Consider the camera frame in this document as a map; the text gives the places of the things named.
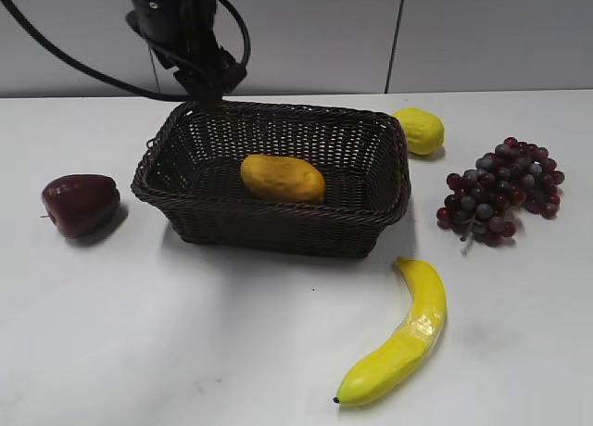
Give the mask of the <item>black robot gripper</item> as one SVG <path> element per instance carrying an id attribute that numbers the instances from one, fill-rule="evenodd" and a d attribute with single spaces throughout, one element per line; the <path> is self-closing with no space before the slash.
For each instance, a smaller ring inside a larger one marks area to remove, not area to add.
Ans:
<path id="1" fill-rule="evenodd" d="M 146 42 L 164 69 L 175 69 L 175 80 L 195 101 L 219 101 L 246 77 L 245 55 L 238 61 L 219 45 L 213 30 L 183 36 L 173 44 Z"/>

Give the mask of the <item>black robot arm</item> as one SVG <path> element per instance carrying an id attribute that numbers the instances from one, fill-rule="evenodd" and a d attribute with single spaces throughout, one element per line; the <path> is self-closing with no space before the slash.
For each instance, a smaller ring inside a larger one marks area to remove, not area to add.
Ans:
<path id="1" fill-rule="evenodd" d="M 164 69 L 195 100 L 215 101 L 232 92 L 246 77 L 251 42 L 246 24 L 228 0 L 131 0 L 126 22 Z M 223 6 L 234 18 L 243 39 L 240 60 L 221 46 L 214 32 Z"/>

